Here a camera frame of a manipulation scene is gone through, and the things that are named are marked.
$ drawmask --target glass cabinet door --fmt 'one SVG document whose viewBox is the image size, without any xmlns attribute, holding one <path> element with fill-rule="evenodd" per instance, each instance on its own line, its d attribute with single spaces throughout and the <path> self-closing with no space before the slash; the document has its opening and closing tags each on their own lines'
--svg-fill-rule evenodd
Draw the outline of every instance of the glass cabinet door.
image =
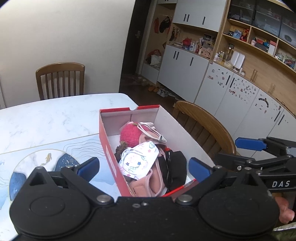
<svg viewBox="0 0 296 241">
<path fill-rule="evenodd" d="M 256 0 L 232 0 L 228 18 L 252 24 Z"/>
<path fill-rule="evenodd" d="M 288 9 L 284 9 L 279 37 L 296 47 L 296 14 Z"/>
<path fill-rule="evenodd" d="M 266 0 L 258 0 L 253 26 L 279 36 L 282 8 Z"/>
</svg>

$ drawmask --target red shoebox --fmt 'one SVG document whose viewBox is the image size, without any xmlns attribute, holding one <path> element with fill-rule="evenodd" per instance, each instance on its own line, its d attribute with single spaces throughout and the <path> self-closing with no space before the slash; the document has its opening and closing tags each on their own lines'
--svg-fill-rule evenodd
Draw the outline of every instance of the red shoebox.
<svg viewBox="0 0 296 241">
<path fill-rule="evenodd" d="M 120 128 L 129 121 L 153 122 L 156 130 L 167 140 L 167 147 L 173 151 L 181 151 L 187 159 L 196 157 L 207 165 L 213 167 L 214 163 L 201 146 L 190 134 L 160 105 L 139 106 L 135 110 L 129 108 L 104 109 L 99 113 L 99 137 L 105 152 L 109 167 L 122 196 L 133 196 L 125 178 L 121 174 L 117 160 L 114 156 L 119 146 Z M 188 172 L 186 184 L 165 196 L 173 199 L 186 190 L 197 185 L 197 181 Z"/>
</svg>

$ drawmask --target white wall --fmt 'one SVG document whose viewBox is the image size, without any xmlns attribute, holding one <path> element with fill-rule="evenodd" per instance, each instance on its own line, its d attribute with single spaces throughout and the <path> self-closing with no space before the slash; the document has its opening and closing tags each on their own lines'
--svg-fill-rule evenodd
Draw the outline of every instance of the white wall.
<svg viewBox="0 0 296 241">
<path fill-rule="evenodd" d="M 7 107 L 40 100 L 35 72 L 86 66 L 84 93 L 118 92 L 135 0 L 10 0 L 0 9 L 0 80 Z"/>
</svg>

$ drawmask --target pink pompom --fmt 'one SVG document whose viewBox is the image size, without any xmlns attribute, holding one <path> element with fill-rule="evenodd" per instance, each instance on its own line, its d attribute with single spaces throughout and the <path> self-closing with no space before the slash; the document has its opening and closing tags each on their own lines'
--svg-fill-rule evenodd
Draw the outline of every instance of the pink pompom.
<svg viewBox="0 0 296 241">
<path fill-rule="evenodd" d="M 142 126 L 145 131 L 149 131 L 146 126 Z M 143 132 L 138 129 L 137 126 L 127 124 L 120 133 L 120 141 L 125 141 L 128 147 L 135 147 L 139 145 L 139 138 Z"/>
</svg>

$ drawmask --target doorway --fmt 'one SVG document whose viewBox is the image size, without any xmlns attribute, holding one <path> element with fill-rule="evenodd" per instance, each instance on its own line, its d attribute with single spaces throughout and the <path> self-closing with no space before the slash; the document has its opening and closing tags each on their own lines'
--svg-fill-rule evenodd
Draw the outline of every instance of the doorway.
<svg viewBox="0 0 296 241">
<path fill-rule="evenodd" d="M 151 0 L 136 0 L 126 41 L 121 74 L 135 74 Z"/>
</svg>

